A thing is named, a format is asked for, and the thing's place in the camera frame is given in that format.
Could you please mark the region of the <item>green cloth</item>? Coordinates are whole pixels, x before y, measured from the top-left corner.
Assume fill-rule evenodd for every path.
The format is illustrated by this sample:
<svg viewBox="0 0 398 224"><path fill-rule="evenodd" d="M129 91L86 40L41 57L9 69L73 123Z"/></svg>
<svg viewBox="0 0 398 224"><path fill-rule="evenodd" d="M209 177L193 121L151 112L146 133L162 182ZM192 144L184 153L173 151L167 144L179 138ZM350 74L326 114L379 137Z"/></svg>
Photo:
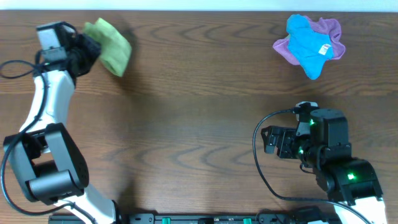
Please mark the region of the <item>green cloth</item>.
<svg viewBox="0 0 398 224"><path fill-rule="evenodd" d="M132 47L125 37L102 18L94 24L86 22L83 33L97 41L101 46L99 59L103 66L117 77L122 77L129 63Z"/></svg>

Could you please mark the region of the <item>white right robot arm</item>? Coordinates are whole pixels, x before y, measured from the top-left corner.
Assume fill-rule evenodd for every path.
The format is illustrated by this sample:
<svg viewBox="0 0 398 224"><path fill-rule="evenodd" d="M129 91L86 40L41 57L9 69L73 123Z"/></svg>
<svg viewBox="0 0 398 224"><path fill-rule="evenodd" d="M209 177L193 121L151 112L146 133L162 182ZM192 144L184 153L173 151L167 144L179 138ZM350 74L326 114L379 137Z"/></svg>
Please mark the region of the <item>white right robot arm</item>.
<svg viewBox="0 0 398 224"><path fill-rule="evenodd" d="M286 197L275 190L272 194L286 201L331 204L341 223L386 223L386 206L376 171L369 161L353 157L343 112L317 106L296 106L286 112L297 115L296 128L263 128L258 122L252 144L260 134L265 153L298 159L301 170L315 176L327 198Z"/></svg>

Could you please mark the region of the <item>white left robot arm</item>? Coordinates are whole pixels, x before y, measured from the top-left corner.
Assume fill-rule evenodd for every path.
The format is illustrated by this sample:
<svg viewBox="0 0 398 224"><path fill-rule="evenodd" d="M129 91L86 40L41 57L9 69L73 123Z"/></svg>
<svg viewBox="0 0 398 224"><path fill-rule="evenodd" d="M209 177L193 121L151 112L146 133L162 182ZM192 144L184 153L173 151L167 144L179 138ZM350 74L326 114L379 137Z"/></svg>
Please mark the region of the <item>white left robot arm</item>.
<svg viewBox="0 0 398 224"><path fill-rule="evenodd" d="M25 198L48 205L49 213L65 208L85 223L122 223L116 202L90 184L85 158L66 129L76 80L89 73L101 47L67 22L36 31L34 98L19 132L4 139L1 167L10 165Z"/></svg>

